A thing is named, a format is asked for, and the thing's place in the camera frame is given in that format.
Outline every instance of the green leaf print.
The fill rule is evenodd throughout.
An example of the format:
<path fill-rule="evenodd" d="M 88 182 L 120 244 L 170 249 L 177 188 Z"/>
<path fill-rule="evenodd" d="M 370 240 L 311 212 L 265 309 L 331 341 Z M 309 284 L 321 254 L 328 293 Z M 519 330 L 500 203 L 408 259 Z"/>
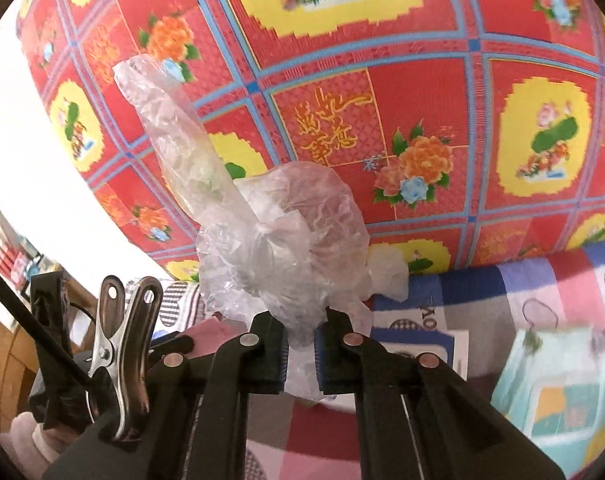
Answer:
<path fill-rule="evenodd" d="M 415 139 L 416 137 L 422 137 L 423 135 L 425 135 L 425 132 L 422 127 L 421 119 L 420 122 L 418 122 L 418 124 L 416 124 L 416 126 L 411 129 L 411 135 L 409 136 L 409 140 Z"/>
<path fill-rule="evenodd" d="M 538 132 L 532 141 L 532 150 L 541 153 L 551 150 L 559 140 L 570 140 L 576 136 L 579 125 L 573 117 L 566 117 L 558 124 Z"/>
<path fill-rule="evenodd" d="M 247 176 L 247 171 L 242 166 L 234 164 L 233 162 L 228 162 L 224 165 L 227 173 L 231 175 L 232 180 L 236 180 L 237 178 L 245 178 Z"/>
<path fill-rule="evenodd" d="M 438 184 L 438 186 L 440 187 L 444 187 L 445 189 L 447 189 L 449 187 L 449 174 L 441 173 L 440 180 L 438 180 L 436 184 Z"/>
<path fill-rule="evenodd" d="M 404 152 L 409 146 L 409 142 L 407 142 L 403 134 L 401 134 L 400 130 L 396 130 L 396 133 L 393 134 L 391 138 L 391 151 L 394 155 L 399 156 L 402 152 Z"/>
<path fill-rule="evenodd" d="M 180 72 L 183 75 L 183 79 L 185 80 L 185 83 L 191 83 L 194 79 L 196 79 L 184 61 L 180 62 Z"/>
<path fill-rule="evenodd" d="M 200 59 L 200 51 L 192 44 L 186 44 L 185 59 Z"/>
<path fill-rule="evenodd" d="M 78 115 L 80 115 L 78 104 L 73 102 L 69 103 L 69 108 L 67 108 L 67 120 L 64 127 L 65 137 L 67 137 L 67 140 L 69 141 L 73 139 L 73 127 L 76 125 Z"/>
<path fill-rule="evenodd" d="M 409 262 L 407 264 L 407 268 L 409 269 L 409 273 L 422 272 L 423 270 L 427 270 L 432 265 L 434 265 L 434 263 L 429 258 L 419 258 Z"/>
<path fill-rule="evenodd" d="M 140 43 L 141 47 L 147 48 L 147 45 L 149 43 L 149 32 L 140 29 L 138 31 L 138 43 Z"/>
<path fill-rule="evenodd" d="M 436 201 L 436 188 L 433 184 L 429 184 L 429 186 L 427 186 L 427 196 L 425 197 L 425 200 L 428 202 Z"/>

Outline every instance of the white wall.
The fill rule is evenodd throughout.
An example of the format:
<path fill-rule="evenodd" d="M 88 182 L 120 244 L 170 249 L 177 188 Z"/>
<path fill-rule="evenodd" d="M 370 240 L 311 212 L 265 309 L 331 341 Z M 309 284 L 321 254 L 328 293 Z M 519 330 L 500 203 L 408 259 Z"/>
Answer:
<path fill-rule="evenodd" d="M 126 240 L 55 139 L 16 37 L 20 1 L 0 22 L 0 210 L 94 295 L 107 274 L 167 278 Z"/>

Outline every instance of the plastic bag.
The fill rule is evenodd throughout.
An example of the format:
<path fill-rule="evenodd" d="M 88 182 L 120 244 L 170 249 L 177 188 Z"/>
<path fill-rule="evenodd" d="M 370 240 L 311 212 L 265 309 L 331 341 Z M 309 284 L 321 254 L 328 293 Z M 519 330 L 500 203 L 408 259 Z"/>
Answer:
<path fill-rule="evenodd" d="M 313 332 L 326 319 L 326 307 L 347 312 L 369 334 L 371 313 L 362 300 L 374 292 L 407 298 L 402 254 L 372 249 L 367 266 L 363 216 L 331 168 L 290 162 L 232 180 L 180 86 L 153 59 L 135 56 L 114 72 L 170 190 L 201 224 L 196 249 L 207 307 L 248 327 L 269 310 L 295 349 L 287 382 L 319 398 Z"/>

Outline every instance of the blue flower print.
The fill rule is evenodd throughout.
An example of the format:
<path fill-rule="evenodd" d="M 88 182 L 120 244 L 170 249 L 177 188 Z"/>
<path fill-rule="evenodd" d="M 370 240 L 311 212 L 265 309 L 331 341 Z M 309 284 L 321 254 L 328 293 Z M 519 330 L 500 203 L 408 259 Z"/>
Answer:
<path fill-rule="evenodd" d="M 549 0 L 553 16 L 561 27 L 571 25 L 571 11 L 567 8 L 565 0 Z"/>
<path fill-rule="evenodd" d="M 169 240 L 169 235 L 167 235 L 166 232 L 164 232 L 162 229 L 158 229 L 157 227 L 151 228 L 150 233 L 151 236 L 153 236 L 154 238 L 156 238 L 156 240 L 160 242 L 166 242 Z"/>
<path fill-rule="evenodd" d="M 165 59 L 161 63 L 162 67 L 166 72 L 172 76 L 176 81 L 180 83 L 185 82 L 185 76 L 183 76 L 182 70 L 180 70 L 180 65 L 173 61 L 172 59 Z"/>
<path fill-rule="evenodd" d="M 410 180 L 401 182 L 401 196 L 406 202 L 413 204 L 418 200 L 427 198 L 427 184 L 421 176 L 415 176 Z"/>

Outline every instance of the metal clip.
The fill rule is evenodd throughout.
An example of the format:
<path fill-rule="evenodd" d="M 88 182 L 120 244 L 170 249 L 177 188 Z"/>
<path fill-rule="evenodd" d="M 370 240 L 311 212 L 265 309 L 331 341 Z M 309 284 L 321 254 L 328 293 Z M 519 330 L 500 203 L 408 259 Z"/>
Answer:
<path fill-rule="evenodd" d="M 135 440 L 149 413 L 145 374 L 161 303 L 162 286 L 149 276 L 136 285 L 126 311 L 118 278 L 107 276 L 100 288 L 87 405 L 94 422 L 118 410 L 114 440 Z"/>

